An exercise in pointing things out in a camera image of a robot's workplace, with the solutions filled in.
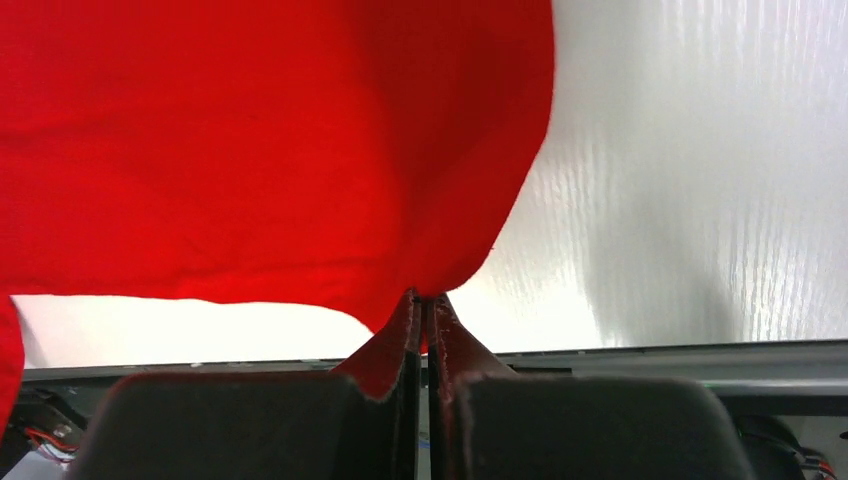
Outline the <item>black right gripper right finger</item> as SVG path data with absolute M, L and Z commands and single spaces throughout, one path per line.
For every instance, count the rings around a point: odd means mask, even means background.
M 519 373 L 427 303 L 436 479 L 750 479 L 707 388 L 674 379 Z

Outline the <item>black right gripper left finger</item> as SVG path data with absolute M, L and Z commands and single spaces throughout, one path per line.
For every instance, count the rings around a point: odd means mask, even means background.
M 412 479 L 420 301 L 329 371 L 156 372 L 106 396 L 71 479 Z

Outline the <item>red t shirt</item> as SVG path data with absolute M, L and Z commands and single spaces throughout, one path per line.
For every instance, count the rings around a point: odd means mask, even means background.
M 317 305 L 380 329 L 487 258 L 545 138 L 548 1 L 5 1 L 15 295 Z

